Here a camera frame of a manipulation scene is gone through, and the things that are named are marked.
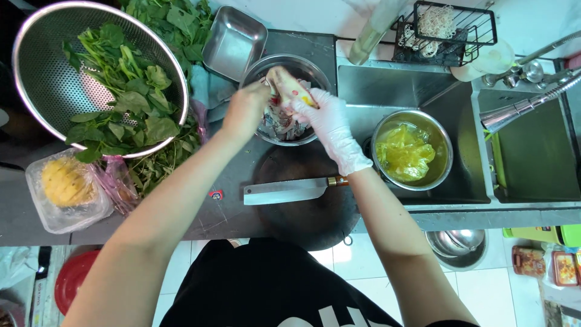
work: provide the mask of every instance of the black shirt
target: black shirt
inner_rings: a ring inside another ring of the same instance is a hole
[[[251,240],[209,242],[160,326],[401,327],[302,248]],[[475,327],[445,321],[430,327]]]

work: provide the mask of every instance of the stainless steel tray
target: stainless steel tray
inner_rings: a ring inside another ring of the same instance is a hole
[[[204,65],[214,73],[240,82],[246,69],[262,56],[268,30],[258,20],[232,6],[222,6],[204,47]]]

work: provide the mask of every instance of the person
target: person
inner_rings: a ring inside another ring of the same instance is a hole
[[[351,135],[345,102],[310,90],[294,100],[347,176],[405,326],[474,327],[424,235]],[[170,257],[226,164],[250,140],[270,89],[253,83],[230,102],[221,129],[146,197],[103,246],[62,326],[151,326]],[[234,248],[210,241],[161,326],[400,326],[307,251],[273,239]]]

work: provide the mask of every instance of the kitchen knife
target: kitchen knife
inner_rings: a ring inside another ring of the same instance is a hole
[[[310,200],[323,195],[328,186],[347,185],[349,181],[343,176],[249,185],[244,188],[244,204],[259,205]]]

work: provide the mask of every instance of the stainless steel colander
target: stainless steel colander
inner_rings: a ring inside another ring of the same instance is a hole
[[[119,25],[125,37],[143,52],[143,58],[165,70],[172,83],[164,93],[168,101],[180,108],[179,125],[183,125],[188,113],[188,89],[180,64],[170,49],[137,19],[115,8],[88,1],[59,2],[44,7],[24,22],[16,36],[12,54],[14,76],[18,92],[30,112],[64,141],[73,126],[69,121],[73,115],[112,109],[107,105],[114,100],[111,93],[89,75],[78,74],[62,51],[62,41],[69,40],[75,51],[85,52],[77,35],[87,27],[99,29],[105,22]],[[135,125],[127,118],[124,122]],[[151,154],[171,139],[124,157]],[[80,144],[73,146],[85,149]]]

